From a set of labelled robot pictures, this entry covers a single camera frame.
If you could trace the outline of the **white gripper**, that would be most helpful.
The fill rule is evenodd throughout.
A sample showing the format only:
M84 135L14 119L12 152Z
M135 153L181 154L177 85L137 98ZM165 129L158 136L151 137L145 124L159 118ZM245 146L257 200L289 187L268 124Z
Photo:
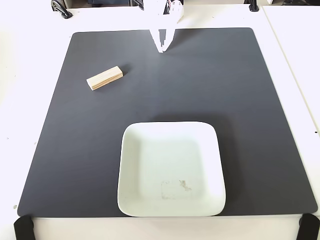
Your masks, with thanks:
M174 39L178 22L184 15L184 1L170 0L168 14L165 14L167 0L144 0L143 8L147 27L159 53L165 52ZM166 29L163 48L159 29Z

